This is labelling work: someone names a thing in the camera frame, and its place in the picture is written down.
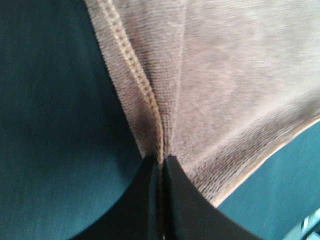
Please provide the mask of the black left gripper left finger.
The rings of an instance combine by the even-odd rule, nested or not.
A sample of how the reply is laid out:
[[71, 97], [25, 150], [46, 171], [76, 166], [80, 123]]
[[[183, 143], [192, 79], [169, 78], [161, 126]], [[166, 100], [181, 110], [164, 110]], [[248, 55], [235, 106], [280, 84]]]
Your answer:
[[131, 185], [97, 221], [73, 240], [158, 240], [158, 166], [145, 157]]

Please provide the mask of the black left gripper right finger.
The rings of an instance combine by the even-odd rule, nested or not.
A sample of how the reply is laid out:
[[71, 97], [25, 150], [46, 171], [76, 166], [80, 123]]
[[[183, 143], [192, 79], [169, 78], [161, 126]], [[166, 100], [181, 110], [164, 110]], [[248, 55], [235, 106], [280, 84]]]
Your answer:
[[166, 240], [259, 240], [212, 206], [186, 176], [175, 156], [163, 165]]

